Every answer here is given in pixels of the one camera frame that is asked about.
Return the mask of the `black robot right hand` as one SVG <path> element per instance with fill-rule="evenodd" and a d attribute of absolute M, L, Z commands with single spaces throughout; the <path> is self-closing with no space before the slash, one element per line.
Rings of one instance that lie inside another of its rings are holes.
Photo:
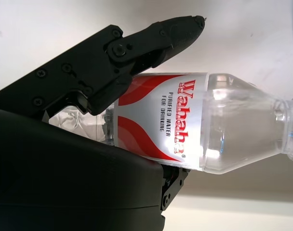
<path fill-rule="evenodd" d="M 161 231 L 189 171 L 49 124 L 67 106 L 98 115 L 134 76 L 184 51 L 202 16 L 124 37 L 107 26 L 0 90 L 0 231 Z"/>

